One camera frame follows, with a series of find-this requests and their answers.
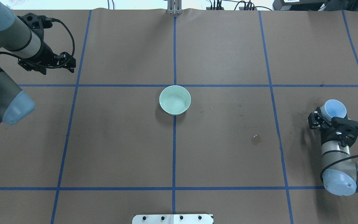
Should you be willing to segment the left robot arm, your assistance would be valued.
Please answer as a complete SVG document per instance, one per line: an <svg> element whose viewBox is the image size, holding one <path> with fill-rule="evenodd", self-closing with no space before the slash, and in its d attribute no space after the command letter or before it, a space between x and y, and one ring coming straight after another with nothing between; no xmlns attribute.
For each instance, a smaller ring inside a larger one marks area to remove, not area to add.
<svg viewBox="0 0 358 224"><path fill-rule="evenodd" d="M71 38L71 53L56 54L44 41L44 30L60 23ZM17 59L25 71L46 75L48 69L76 68L75 40L68 27L59 19L33 13L17 16L0 2L0 55ZM0 66L0 124L15 125L36 108L32 98Z"/></svg>

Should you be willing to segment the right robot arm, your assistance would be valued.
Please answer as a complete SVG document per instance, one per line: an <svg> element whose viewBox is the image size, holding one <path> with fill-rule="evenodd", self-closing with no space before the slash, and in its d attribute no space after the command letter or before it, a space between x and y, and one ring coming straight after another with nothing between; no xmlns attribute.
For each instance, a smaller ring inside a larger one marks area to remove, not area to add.
<svg viewBox="0 0 358 224"><path fill-rule="evenodd" d="M320 180L325 190L337 196L358 193L358 162L350 148L358 137L358 121L325 116L320 107L308 116L310 129L318 129L321 139L322 170Z"/></svg>

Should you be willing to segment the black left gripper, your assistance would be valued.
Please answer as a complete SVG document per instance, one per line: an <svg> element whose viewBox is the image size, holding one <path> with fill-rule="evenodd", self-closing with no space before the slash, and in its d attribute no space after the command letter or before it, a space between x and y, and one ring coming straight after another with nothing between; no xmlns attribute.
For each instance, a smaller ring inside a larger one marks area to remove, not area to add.
<svg viewBox="0 0 358 224"><path fill-rule="evenodd" d="M47 74L47 69L65 68L71 73L75 72L76 59L75 40L68 29L68 27L59 19L53 17L46 17L45 15L38 16L33 13L18 16L18 18L32 31L31 37L38 37L41 41L38 52L30 57L24 58L21 56L18 59L18 65L26 71L35 71L43 75ZM44 30L53 26L53 23L60 23L71 37L72 53L62 52L59 55L55 54L51 48L44 42Z"/></svg>

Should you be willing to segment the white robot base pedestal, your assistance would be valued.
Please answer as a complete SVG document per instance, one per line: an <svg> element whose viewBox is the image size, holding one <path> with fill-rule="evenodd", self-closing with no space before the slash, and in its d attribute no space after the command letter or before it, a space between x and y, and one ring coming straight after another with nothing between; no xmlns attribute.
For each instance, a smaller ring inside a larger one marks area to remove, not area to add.
<svg viewBox="0 0 358 224"><path fill-rule="evenodd" d="M213 224L212 214L139 214L132 224Z"/></svg>

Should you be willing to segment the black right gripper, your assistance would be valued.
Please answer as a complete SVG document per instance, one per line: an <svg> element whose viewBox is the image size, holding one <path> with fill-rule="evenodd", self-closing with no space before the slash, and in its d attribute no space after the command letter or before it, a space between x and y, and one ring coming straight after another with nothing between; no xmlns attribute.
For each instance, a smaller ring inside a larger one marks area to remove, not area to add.
<svg viewBox="0 0 358 224"><path fill-rule="evenodd" d="M320 107L309 114L309 129L320 130L321 145L330 141L337 141L341 147L351 147L358 137L358 121L333 117L331 121L321 115Z"/></svg>

